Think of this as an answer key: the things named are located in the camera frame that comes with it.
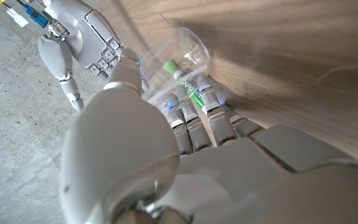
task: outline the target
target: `wooden wall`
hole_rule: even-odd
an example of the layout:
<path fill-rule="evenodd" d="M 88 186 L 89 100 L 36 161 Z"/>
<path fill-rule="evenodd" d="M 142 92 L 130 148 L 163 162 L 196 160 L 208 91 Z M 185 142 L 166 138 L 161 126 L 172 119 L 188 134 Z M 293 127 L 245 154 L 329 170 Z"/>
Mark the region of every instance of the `wooden wall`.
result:
<path fill-rule="evenodd" d="M 172 27 L 207 46 L 228 105 L 358 157 L 358 1 L 96 0 L 140 55 Z"/>

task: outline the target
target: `plastic cup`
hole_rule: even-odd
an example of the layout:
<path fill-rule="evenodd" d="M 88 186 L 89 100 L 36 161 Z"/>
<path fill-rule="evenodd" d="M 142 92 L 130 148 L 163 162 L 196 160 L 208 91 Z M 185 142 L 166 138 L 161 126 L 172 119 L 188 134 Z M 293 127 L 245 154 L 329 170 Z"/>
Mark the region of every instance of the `plastic cup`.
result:
<path fill-rule="evenodd" d="M 162 112 L 170 109 L 168 95 L 185 87 L 188 96 L 203 110 L 203 102 L 196 85 L 199 75 L 208 75 L 209 53 L 200 38 L 187 28 L 171 30 L 155 44 L 140 61 L 143 99 Z"/>

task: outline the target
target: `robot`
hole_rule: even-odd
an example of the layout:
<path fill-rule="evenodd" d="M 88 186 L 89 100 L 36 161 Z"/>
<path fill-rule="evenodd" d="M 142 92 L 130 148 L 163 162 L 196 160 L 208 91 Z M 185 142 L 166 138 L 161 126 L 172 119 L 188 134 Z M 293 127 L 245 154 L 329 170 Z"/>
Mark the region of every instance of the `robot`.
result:
<path fill-rule="evenodd" d="M 80 112 L 62 152 L 68 223 L 358 223 L 357 160 L 299 130 L 255 124 L 199 77 L 212 141 L 185 90 L 166 114 L 142 100 L 137 55 L 98 11 L 37 2 L 51 17 L 40 56 Z M 71 57 L 104 85 L 85 107 Z"/>

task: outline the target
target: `gray floor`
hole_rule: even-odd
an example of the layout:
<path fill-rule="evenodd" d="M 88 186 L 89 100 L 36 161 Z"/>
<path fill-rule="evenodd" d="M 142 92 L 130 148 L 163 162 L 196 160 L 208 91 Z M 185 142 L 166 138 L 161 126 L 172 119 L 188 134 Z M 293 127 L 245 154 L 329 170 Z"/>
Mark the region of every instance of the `gray floor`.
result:
<path fill-rule="evenodd" d="M 76 112 L 38 55 L 42 34 L 31 21 L 20 28 L 0 5 L 0 223 L 64 223 L 60 147 Z M 73 70 L 86 103 L 100 85 L 78 63 Z"/>

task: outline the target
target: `green toothpaste tube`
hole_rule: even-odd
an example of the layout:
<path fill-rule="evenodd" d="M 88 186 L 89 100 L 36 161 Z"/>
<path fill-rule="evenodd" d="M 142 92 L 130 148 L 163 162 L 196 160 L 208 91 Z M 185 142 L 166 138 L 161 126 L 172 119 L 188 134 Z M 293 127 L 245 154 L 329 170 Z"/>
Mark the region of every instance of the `green toothpaste tube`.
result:
<path fill-rule="evenodd" d="M 172 60 L 167 60 L 164 63 L 165 70 L 171 74 L 175 80 L 182 78 L 185 76 L 185 73 L 180 70 L 178 65 Z M 185 87 L 187 93 L 189 94 L 190 98 L 195 102 L 195 104 L 201 108 L 201 110 L 206 114 L 206 109 L 204 106 L 203 98 L 201 97 L 200 91 L 198 91 L 197 85 L 192 81 L 185 81 L 181 83 L 183 87 Z"/>

